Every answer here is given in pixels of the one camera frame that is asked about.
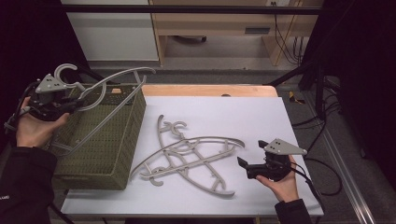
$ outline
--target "black curtain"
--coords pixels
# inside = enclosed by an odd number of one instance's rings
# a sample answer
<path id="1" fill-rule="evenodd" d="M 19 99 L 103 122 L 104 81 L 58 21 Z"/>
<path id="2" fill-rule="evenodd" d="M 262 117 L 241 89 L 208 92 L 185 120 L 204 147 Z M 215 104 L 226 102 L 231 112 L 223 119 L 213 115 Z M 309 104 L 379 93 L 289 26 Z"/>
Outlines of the black curtain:
<path id="1" fill-rule="evenodd" d="M 319 64 L 339 77 L 340 102 L 361 153 L 376 160 L 396 189 L 396 2 L 356 0 L 340 23 Z M 304 59 L 309 61 L 336 17 L 319 16 Z M 315 70 L 304 74 L 312 84 Z"/>
<path id="2" fill-rule="evenodd" d="M 0 0 L 1 124 L 15 111 L 25 88 L 61 63 L 88 66 L 60 0 Z M 80 80 L 66 71 L 68 81 Z M 8 142 L 0 133 L 0 152 Z"/>

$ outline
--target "floor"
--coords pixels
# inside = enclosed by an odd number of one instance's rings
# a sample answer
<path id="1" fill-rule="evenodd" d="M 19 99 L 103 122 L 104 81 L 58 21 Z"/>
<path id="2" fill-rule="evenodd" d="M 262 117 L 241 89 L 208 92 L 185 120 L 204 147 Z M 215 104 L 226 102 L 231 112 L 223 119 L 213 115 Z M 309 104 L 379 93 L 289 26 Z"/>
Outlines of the floor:
<path id="1" fill-rule="evenodd" d="M 163 66 L 156 63 L 138 62 L 134 65 L 150 64 L 158 73 L 148 76 L 148 83 L 213 83 L 213 84 L 256 84 L 261 85 L 281 77 L 296 65 L 283 58 L 281 64 L 273 67 L 259 36 L 229 37 L 209 36 L 205 43 L 199 39 L 171 37 L 166 50 Z M 101 64 L 93 64 L 101 74 L 108 75 L 121 69 L 116 67 L 101 69 Z M 299 91 L 296 87 L 300 77 L 294 77 L 276 89 L 283 98 L 291 123 L 314 117 L 312 91 Z M 337 99 L 330 90 L 325 91 L 326 106 L 337 105 Z M 327 116 L 323 133 L 312 147 L 309 158 L 326 162 L 346 180 L 344 188 L 335 196 L 322 196 L 326 213 L 319 223 L 396 223 L 396 194 L 379 171 L 375 161 L 363 159 L 359 144 L 342 114 L 342 108 L 332 107 Z M 323 123 L 316 119 L 295 129 L 299 146 L 309 148 L 318 136 Z M 335 192 L 337 177 L 329 168 L 316 161 L 306 161 L 312 180 L 321 192 Z M 57 206 L 64 199 L 57 192 Z M 62 223 L 51 214 L 52 223 Z M 123 223 L 122 219 L 107 218 L 108 223 Z M 76 223 L 105 223 L 101 218 L 78 218 Z M 262 218 L 260 223 L 276 223 L 274 219 Z"/>

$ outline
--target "wooden tabletop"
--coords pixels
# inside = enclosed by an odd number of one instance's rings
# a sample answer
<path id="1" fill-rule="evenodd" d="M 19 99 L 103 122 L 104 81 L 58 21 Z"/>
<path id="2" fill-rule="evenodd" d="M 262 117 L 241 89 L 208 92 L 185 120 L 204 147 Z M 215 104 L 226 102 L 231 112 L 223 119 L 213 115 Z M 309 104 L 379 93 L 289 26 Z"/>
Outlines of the wooden tabletop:
<path id="1" fill-rule="evenodd" d="M 154 85 L 143 86 L 145 96 L 244 96 L 277 97 L 272 86 L 253 85 Z"/>

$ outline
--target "finger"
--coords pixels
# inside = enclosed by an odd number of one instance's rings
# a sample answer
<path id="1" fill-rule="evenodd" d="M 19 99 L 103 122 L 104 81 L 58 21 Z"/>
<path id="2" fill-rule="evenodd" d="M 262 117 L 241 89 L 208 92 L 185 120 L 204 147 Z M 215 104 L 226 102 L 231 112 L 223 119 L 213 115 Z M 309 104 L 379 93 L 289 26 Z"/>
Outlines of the finger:
<path id="1" fill-rule="evenodd" d="M 273 185 L 273 182 L 271 180 L 269 180 L 268 178 L 262 175 L 257 175 L 256 179 L 268 188 L 270 188 Z"/>
<path id="2" fill-rule="evenodd" d="M 294 160 L 294 158 L 291 155 L 289 155 L 289 159 L 290 159 L 291 162 L 296 163 L 296 161 Z"/>
<path id="3" fill-rule="evenodd" d="M 22 103 L 21 108 L 24 108 L 24 107 L 28 106 L 28 105 L 29 105 L 29 101 L 30 101 L 30 96 L 25 97 L 25 98 L 23 99 L 23 103 Z"/>
<path id="4" fill-rule="evenodd" d="M 64 126 L 67 122 L 67 119 L 69 118 L 70 114 L 69 113 L 64 113 L 62 114 L 57 120 L 54 121 L 53 123 L 53 129 L 57 129 L 61 126 Z"/>

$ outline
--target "person's left hand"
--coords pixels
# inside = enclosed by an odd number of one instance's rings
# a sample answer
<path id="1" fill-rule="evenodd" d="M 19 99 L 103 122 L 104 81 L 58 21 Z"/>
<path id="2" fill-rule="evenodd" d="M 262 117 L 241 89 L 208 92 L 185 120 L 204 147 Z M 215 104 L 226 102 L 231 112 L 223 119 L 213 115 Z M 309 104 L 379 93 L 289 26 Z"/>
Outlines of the person's left hand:
<path id="1" fill-rule="evenodd" d="M 23 100 L 21 108 L 28 105 L 30 97 Z M 52 137 L 53 132 L 67 122 L 68 113 L 55 121 L 36 119 L 29 113 L 20 117 L 17 130 L 17 147 L 43 147 Z"/>

